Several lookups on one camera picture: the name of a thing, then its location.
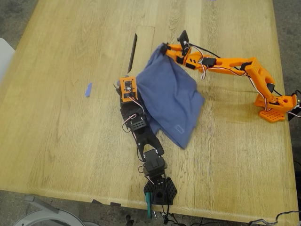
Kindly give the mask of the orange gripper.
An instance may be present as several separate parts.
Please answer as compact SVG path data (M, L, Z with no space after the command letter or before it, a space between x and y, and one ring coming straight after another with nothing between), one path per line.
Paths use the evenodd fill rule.
M180 65L183 65L192 70L206 71L207 66L202 64L204 55L202 52L187 53L182 55L182 46L180 44L163 43L161 53L170 57Z

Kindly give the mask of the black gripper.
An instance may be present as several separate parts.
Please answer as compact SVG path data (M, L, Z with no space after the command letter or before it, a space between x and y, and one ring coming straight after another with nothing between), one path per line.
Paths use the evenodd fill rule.
M119 83L117 82L117 86L113 85L118 94L121 94L121 88ZM122 102L122 98L120 98L120 112L123 118L129 118L133 114L137 114L138 116L142 116L145 114L145 105L143 100L140 98L136 100L138 104L129 100L128 102Z

